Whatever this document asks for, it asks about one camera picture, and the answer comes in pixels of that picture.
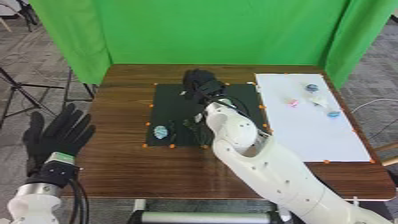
black glove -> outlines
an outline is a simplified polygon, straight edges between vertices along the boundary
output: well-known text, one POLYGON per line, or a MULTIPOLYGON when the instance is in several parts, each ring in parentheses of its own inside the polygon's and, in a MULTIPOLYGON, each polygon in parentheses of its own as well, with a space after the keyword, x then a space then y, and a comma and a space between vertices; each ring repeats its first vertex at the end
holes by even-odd
POLYGON ((96 127, 89 126, 91 115, 87 114, 80 120, 82 115, 82 110, 77 110, 75 104, 69 104, 43 132, 45 118, 39 112, 32 113, 30 128, 23 134, 29 176, 41 170, 52 153, 61 152, 77 156, 89 142, 96 127))
POLYGON ((215 79, 215 74, 206 70, 188 70, 183 76, 185 99, 199 104, 226 92, 226 85, 215 79))

white cable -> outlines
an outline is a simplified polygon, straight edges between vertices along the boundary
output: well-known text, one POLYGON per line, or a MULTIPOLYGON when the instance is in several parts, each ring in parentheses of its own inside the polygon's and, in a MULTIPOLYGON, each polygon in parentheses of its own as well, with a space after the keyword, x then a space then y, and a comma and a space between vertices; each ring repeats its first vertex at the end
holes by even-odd
POLYGON ((368 103, 364 103, 363 105, 357 106, 357 108, 352 110, 352 113, 357 112, 357 110, 368 106, 371 103, 379 102, 379 101, 393 101, 393 102, 398 102, 398 99, 377 99, 377 100, 371 100, 368 103))

blue object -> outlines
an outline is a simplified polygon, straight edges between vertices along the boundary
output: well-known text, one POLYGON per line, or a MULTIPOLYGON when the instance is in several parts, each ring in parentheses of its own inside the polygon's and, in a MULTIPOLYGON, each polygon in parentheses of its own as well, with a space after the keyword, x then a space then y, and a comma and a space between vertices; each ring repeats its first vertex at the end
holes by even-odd
POLYGON ((341 114, 341 112, 339 112, 339 111, 332 111, 332 112, 329 112, 327 116, 334 118, 334 117, 338 117, 338 116, 339 116, 339 114, 341 114))
POLYGON ((167 137, 169 131, 167 131, 165 126, 156 126, 155 127, 153 134, 155 134, 156 139, 164 139, 167 137))
POLYGON ((306 86, 306 90, 307 90, 311 93, 315 93, 315 92, 320 90, 320 88, 318 88, 318 86, 316 86, 315 84, 309 84, 309 85, 306 86))

wooden table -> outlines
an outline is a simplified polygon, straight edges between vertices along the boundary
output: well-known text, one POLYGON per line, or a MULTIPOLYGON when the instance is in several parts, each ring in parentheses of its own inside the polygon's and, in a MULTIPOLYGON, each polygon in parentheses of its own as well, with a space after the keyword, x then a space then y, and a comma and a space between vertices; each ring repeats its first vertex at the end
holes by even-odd
MULTIPOLYGON (((142 148, 155 83, 181 83, 183 73, 194 68, 215 72, 217 79, 231 84, 256 81, 254 73, 325 74, 315 66, 114 65, 91 108, 98 131, 78 157, 91 198, 260 199, 212 150, 142 148)), ((395 185, 331 82, 329 86, 375 164, 307 163, 307 166, 347 199, 354 196, 389 199, 395 185)))

pink object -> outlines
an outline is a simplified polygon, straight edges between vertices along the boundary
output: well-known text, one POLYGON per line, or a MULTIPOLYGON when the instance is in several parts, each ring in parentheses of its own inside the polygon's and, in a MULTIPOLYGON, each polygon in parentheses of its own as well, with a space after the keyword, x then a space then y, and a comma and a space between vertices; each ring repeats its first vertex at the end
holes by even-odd
POLYGON ((299 100, 291 100, 288 104, 290 104, 290 107, 293 107, 293 108, 295 108, 295 107, 297 107, 297 105, 299 105, 299 100))

